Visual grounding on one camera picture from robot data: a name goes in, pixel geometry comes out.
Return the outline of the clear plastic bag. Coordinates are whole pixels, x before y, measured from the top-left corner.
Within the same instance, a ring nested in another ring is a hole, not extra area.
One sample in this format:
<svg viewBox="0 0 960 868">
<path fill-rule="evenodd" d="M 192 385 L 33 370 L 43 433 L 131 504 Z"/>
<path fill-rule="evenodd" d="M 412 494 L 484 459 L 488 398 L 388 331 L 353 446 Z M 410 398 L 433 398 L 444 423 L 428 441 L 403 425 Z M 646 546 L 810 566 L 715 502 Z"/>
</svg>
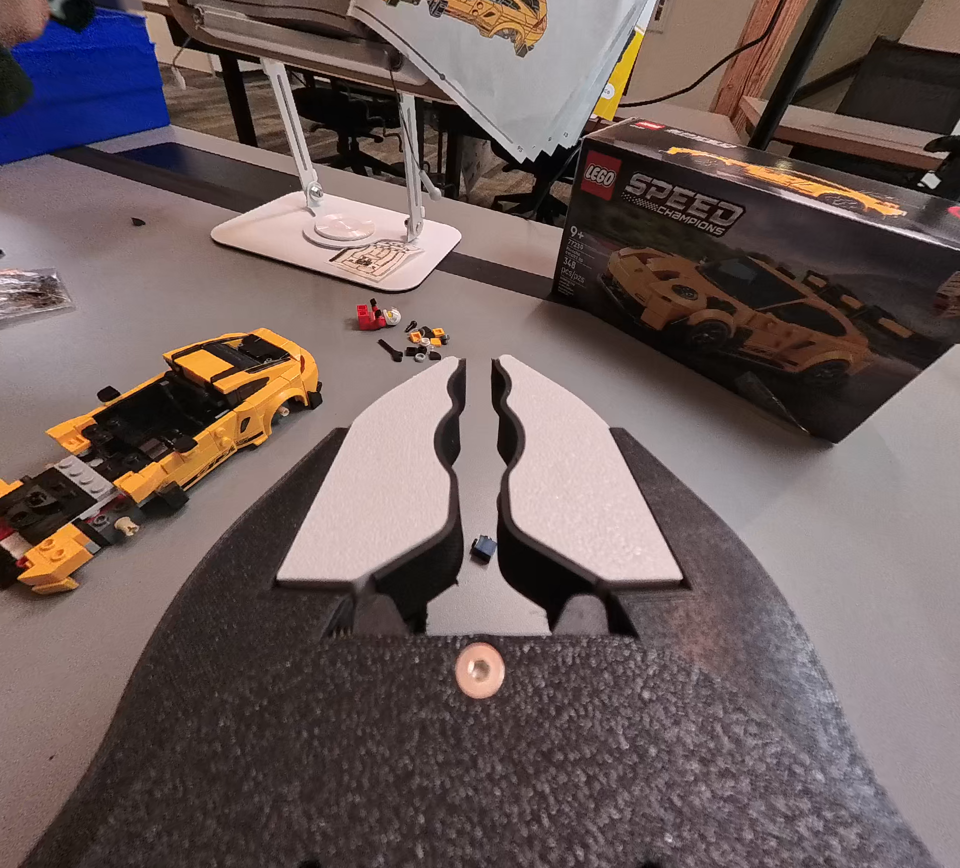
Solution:
<svg viewBox="0 0 960 868">
<path fill-rule="evenodd" d="M 53 312 L 74 310 L 58 270 L 53 268 L 1 270 L 1 328 Z"/>
</svg>

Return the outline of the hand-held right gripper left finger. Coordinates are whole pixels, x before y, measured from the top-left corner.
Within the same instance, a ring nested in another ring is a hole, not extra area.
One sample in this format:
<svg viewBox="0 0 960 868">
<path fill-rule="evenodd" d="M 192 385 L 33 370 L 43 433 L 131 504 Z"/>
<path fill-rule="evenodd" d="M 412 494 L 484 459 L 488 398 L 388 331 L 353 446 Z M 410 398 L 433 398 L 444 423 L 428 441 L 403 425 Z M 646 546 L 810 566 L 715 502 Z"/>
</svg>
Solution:
<svg viewBox="0 0 960 868">
<path fill-rule="evenodd" d="M 467 362 L 448 357 L 398 384 L 346 430 L 276 582 L 378 594 L 420 618 L 463 561 L 459 419 Z"/>
</svg>

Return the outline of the sticker sheet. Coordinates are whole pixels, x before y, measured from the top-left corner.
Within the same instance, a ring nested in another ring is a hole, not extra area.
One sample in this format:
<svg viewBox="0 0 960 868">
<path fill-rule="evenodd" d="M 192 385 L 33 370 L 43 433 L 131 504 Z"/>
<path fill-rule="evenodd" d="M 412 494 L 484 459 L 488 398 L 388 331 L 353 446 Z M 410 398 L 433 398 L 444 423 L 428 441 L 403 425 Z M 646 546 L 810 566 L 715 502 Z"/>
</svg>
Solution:
<svg viewBox="0 0 960 868">
<path fill-rule="evenodd" d="M 424 250 L 415 244 L 382 239 L 363 247 L 339 250 L 330 258 L 329 265 L 338 266 L 347 274 L 378 282 L 423 253 Z"/>
</svg>

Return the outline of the black lego set box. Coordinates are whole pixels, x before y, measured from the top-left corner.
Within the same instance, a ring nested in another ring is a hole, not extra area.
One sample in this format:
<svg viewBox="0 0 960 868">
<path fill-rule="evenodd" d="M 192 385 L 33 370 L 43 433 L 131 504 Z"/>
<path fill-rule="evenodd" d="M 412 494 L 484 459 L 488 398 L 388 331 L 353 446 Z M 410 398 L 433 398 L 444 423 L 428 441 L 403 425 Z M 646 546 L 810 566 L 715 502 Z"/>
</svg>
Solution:
<svg viewBox="0 0 960 868">
<path fill-rule="evenodd" d="M 585 137 L 553 300 L 840 442 L 959 342 L 958 202 L 646 120 Z"/>
</svg>

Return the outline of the long wooden desk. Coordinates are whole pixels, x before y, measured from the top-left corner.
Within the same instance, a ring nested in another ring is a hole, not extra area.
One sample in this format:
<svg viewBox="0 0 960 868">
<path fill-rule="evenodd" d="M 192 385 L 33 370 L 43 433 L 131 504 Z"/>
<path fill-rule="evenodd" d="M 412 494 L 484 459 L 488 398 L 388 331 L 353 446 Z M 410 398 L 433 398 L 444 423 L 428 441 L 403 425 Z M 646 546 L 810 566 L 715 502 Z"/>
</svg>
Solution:
<svg viewBox="0 0 960 868">
<path fill-rule="evenodd" d="M 948 157 L 947 153 L 925 150 L 936 138 L 938 135 L 930 131 L 791 105 L 780 119 L 772 142 L 927 172 L 937 169 Z"/>
</svg>

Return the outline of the pile of small lego pieces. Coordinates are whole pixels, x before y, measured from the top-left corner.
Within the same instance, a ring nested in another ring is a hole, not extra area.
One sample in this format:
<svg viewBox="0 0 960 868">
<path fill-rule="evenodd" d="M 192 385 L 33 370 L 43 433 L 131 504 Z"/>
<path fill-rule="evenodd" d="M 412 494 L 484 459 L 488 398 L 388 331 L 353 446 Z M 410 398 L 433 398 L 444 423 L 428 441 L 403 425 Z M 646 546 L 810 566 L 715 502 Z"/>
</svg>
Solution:
<svg viewBox="0 0 960 868">
<path fill-rule="evenodd" d="M 404 334 L 407 339 L 404 356 L 416 362 L 440 361 L 443 350 L 450 345 L 450 334 L 440 326 L 417 325 L 411 321 Z"/>
</svg>

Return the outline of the black stand pole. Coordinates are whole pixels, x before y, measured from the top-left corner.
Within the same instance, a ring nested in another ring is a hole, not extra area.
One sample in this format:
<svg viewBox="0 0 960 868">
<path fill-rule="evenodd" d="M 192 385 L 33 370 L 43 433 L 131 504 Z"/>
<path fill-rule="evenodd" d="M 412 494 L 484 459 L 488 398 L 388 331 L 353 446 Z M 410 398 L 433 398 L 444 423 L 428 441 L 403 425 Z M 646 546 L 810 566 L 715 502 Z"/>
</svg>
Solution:
<svg viewBox="0 0 960 868">
<path fill-rule="evenodd" d="M 774 140 L 786 110 L 791 106 L 842 1 L 816 0 L 761 116 L 753 124 L 748 142 L 750 148 L 764 151 Z"/>
</svg>

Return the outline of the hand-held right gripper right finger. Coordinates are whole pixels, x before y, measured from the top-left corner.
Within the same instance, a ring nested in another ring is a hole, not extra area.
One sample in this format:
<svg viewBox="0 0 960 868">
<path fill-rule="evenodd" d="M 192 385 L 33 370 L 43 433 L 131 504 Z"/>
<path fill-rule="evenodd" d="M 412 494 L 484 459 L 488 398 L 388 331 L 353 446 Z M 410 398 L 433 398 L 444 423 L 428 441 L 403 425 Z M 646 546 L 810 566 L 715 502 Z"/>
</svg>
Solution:
<svg viewBox="0 0 960 868">
<path fill-rule="evenodd" d="M 498 565 L 559 622 L 576 597 L 625 622 L 619 597 L 674 591 L 685 575 L 614 430 L 579 396 L 512 355 L 491 361 L 504 462 Z"/>
</svg>

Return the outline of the white book stand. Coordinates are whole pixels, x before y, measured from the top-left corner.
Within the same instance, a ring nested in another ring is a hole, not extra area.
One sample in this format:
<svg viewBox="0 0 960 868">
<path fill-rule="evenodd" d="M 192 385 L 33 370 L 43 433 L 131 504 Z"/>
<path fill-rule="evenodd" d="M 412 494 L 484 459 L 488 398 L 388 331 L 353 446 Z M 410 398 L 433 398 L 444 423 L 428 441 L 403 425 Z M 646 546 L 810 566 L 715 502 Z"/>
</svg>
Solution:
<svg viewBox="0 0 960 868">
<path fill-rule="evenodd" d="M 308 34 L 268 25 L 236 10 L 215 8 L 205 12 L 183 0 L 168 2 L 174 18 L 193 40 L 246 60 L 259 60 L 270 82 L 301 183 L 300 189 L 216 226 L 211 239 L 224 247 L 379 293 L 400 294 L 421 285 L 462 239 L 454 226 L 426 217 L 424 195 L 438 200 L 442 194 L 423 171 L 416 139 L 415 87 L 426 84 L 424 74 L 406 65 L 402 54 L 385 43 Z M 396 84 L 406 213 L 330 194 L 322 187 L 294 104 L 290 68 L 368 85 Z M 330 259 L 339 251 L 382 239 L 412 243 L 424 253 L 378 281 L 330 266 Z"/>
</svg>

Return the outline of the blue plastic bin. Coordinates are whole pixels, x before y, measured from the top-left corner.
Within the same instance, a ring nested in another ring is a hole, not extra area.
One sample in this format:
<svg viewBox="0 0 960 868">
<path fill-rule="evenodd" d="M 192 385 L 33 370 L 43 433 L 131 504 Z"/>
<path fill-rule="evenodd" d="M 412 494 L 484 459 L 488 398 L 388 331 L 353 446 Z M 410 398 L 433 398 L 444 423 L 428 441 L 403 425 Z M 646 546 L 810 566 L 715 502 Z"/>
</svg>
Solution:
<svg viewBox="0 0 960 868">
<path fill-rule="evenodd" d="M 80 33 L 50 21 L 12 59 L 32 93 L 1 120 L 1 163 L 166 127 L 162 75 L 143 16 L 99 9 Z"/>
</svg>

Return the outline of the yellow lego car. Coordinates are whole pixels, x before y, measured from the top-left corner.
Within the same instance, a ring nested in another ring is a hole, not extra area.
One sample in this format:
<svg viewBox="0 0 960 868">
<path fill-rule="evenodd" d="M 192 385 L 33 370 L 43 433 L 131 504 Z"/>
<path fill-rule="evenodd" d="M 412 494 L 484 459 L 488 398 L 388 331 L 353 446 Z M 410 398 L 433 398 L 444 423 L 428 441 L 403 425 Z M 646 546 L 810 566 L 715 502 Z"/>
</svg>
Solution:
<svg viewBox="0 0 960 868">
<path fill-rule="evenodd" d="M 266 328 L 222 334 L 163 355 L 165 368 L 47 431 L 65 451 L 34 475 L 2 482 L 2 591 L 49 596 L 104 549 L 172 514 L 188 490 L 239 452 L 263 445 L 294 410 L 322 404 L 311 353 Z"/>
</svg>

